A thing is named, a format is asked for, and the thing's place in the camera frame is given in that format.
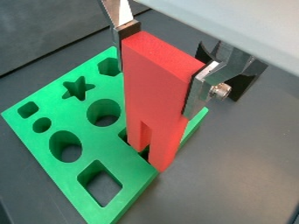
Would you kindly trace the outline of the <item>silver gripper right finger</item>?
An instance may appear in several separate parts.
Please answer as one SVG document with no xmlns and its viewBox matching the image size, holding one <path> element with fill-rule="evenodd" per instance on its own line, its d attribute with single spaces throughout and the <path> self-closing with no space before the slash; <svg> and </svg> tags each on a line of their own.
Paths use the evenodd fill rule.
<svg viewBox="0 0 299 224">
<path fill-rule="evenodd" d="M 204 66 L 191 77 L 182 109 L 182 114 L 188 120 L 196 116 L 212 97 L 224 99 L 228 96 L 231 87 L 226 81 L 244 72 L 255 57 L 219 41 L 211 52 L 200 42 L 195 59 L 203 62 Z"/>
</svg>

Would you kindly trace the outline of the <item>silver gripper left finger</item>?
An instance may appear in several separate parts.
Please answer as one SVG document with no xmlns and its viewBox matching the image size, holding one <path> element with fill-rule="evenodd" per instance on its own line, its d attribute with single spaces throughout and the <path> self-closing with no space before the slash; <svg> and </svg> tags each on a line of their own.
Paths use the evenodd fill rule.
<svg viewBox="0 0 299 224">
<path fill-rule="evenodd" d="M 118 65 L 123 69 L 122 40 L 142 31 L 142 24 L 134 18 L 128 0 L 99 0 L 99 6 L 111 26 Z"/>
</svg>

